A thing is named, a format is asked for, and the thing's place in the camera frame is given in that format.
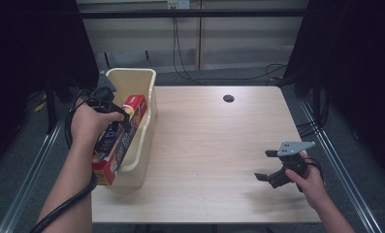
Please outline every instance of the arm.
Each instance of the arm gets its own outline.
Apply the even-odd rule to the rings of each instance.
[[[355,232],[326,192],[317,168],[308,166],[306,179],[290,169],[287,169],[285,174],[302,188],[307,203],[319,215],[326,232]]]
[[[71,125],[73,144],[47,201],[41,209],[38,221],[89,184],[92,175],[91,155],[94,146],[109,123],[116,120],[123,120],[123,115],[119,113],[99,114],[85,104],[77,109]],[[91,232],[91,229],[91,196],[88,194],[57,218],[45,232]]]

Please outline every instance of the electrical cord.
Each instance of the electrical cord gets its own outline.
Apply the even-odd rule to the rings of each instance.
[[[65,132],[65,139],[66,139],[66,143],[68,145],[68,148],[70,148],[71,144],[72,144],[72,133],[71,133],[72,118],[74,117],[74,114],[77,111],[77,108],[85,102],[80,103],[78,106],[75,106],[75,104],[77,103],[77,100],[79,98],[81,98],[84,94],[86,94],[86,97],[89,98],[90,90],[82,89],[78,92],[78,94],[75,96],[75,98],[71,104],[71,107],[69,108],[68,114],[66,115],[66,118],[65,118],[64,132]]]
[[[320,165],[320,163],[316,159],[313,159],[313,158],[304,158],[304,160],[307,160],[307,159],[312,161],[312,162],[306,162],[306,164],[314,166],[315,168],[317,168],[319,170],[319,174],[320,174],[320,176],[322,178],[322,182],[323,182],[324,185],[326,185],[327,182],[326,182],[326,179],[323,176],[323,170],[322,170],[322,166]]]
[[[180,44],[179,44],[179,37],[177,35],[177,20],[176,20],[176,17],[173,18],[173,21],[174,21],[174,49],[173,49],[173,57],[172,57],[172,59],[173,59],[173,62],[174,62],[175,71],[183,79],[186,79],[188,81],[192,81],[193,83],[196,83],[196,84],[199,84],[199,85],[204,85],[203,83],[199,83],[199,82],[195,81],[194,79],[192,79],[192,77],[185,70],[185,66],[183,65],[182,55],[180,53]],[[175,63],[176,45],[177,45],[177,51],[178,51],[178,54],[179,54],[180,64],[182,65],[182,69],[183,69],[183,72],[185,73],[186,77],[184,77],[176,68],[176,63]]]
[[[95,189],[97,183],[98,183],[98,179],[96,177],[96,174],[92,172],[90,183],[86,188],[84,188],[82,191],[80,191],[79,193],[71,197],[69,200],[62,203],[55,210],[53,210],[47,216],[45,216],[40,222],[38,222],[38,224],[35,225],[34,228],[32,228],[30,233],[42,232],[43,230],[45,230],[45,228],[47,228],[51,223],[53,223],[59,216],[64,214],[67,210],[69,210],[71,207],[77,204],[81,199],[83,199],[83,197],[85,197],[93,189]]]
[[[179,44],[179,37],[178,37],[178,30],[177,30],[177,20],[176,20],[176,17],[173,18],[173,21],[174,21],[174,49],[173,49],[173,62],[174,62],[174,68],[175,68],[175,71],[176,73],[183,79],[185,80],[188,80],[188,81],[192,81],[193,83],[196,83],[196,84],[200,84],[200,85],[205,85],[204,83],[200,83],[199,81],[222,81],[222,80],[227,80],[227,81],[250,81],[250,80],[256,80],[256,79],[259,79],[259,78],[263,78],[265,76],[269,76],[269,74],[277,71],[277,70],[280,70],[282,69],[283,67],[286,67],[287,65],[285,64],[269,64],[266,68],[265,68],[265,74],[262,74],[262,75],[259,75],[259,76],[255,76],[255,77],[251,77],[251,78],[235,78],[235,79],[213,79],[213,78],[200,78],[200,79],[193,79],[189,74],[188,72],[185,70],[185,67],[184,67],[184,64],[183,64],[183,59],[182,59],[182,55],[181,55],[181,52],[180,52],[180,44]],[[186,77],[183,76],[179,70],[177,69],[176,67],[176,63],[175,63],[175,53],[176,53],[176,45],[177,45],[177,51],[178,51],[178,56],[179,56],[179,59],[180,59],[180,64],[182,66],[182,70],[183,70],[183,73],[185,73]],[[268,68],[270,68],[271,66],[279,66],[278,68],[276,69],[273,69],[271,70],[270,72],[268,72]]]
[[[328,120],[328,115],[329,115],[329,96],[326,94],[326,100],[325,104],[322,110],[322,114],[320,115],[319,119],[315,119],[311,122],[307,123],[302,123],[297,125],[299,134],[301,138],[304,138],[306,136],[309,136],[311,134],[316,133],[317,130],[322,129],[322,127],[325,125],[325,123]]]
[[[270,82],[270,80],[272,78],[272,77],[270,77],[270,73],[268,72],[268,68],[270,68],[271,66],[279,66],[279,69],[280,69],[280,68],[286,67],[287,65],[284,65],[284,64],[269,64],[269,65],[267,65],[267,67],[265,67],[265,73],[268,75],[268,80],[267,80],[267,83],[265,84],[266,86],[269,85],[269,82]]]

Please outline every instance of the wooden table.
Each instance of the wooden table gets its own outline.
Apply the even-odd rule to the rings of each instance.
[[[144,185],[98,186],[94,222],[319,222],[297,187],[254,172],[281,168],[282,141],[300,141],[279,88],[156,86],[158,114]],[[227,103],[223,96],[235,101]]]

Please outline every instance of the red cardboard box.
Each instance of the red cardboard box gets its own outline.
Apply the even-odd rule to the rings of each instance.
[[[110,125],[92,154],[92,170],[98,177],[98,185],[111,185],[119,171],[147,109],[144,96],[130,95],[122,109],[130,115],[130,126],[125,130],[119,123],[117,133],[113,133]]]

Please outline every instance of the plastic bin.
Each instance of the plastic bin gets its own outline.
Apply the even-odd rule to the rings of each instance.
[[[112,184],[141,186],[144,183],[157,115],[154,87],[156,72],[151,69],[115,68],[107,73],[107,77],[116,87],[113,100],[116,105],[122,105],[132,94],[143,94],[147,101],[147,111]]]

